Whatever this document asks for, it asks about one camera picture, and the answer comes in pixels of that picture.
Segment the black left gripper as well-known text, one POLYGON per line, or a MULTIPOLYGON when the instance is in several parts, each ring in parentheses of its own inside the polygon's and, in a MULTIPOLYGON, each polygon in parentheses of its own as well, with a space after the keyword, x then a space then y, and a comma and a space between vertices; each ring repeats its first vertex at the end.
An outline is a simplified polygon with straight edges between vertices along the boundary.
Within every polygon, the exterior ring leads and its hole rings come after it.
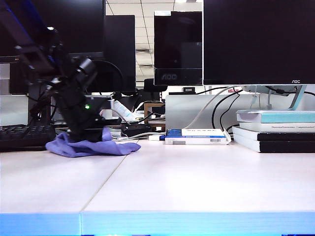
POLYGON ((105 121, 98 112, 92 108, 86 108, 87 98, 76 81, 70 81, 68 78, 54 78, 51 83, 50 92, 70 128, 70 138, 74 142, 102 141, 103 128, 101 127, 105 125, 105 121))

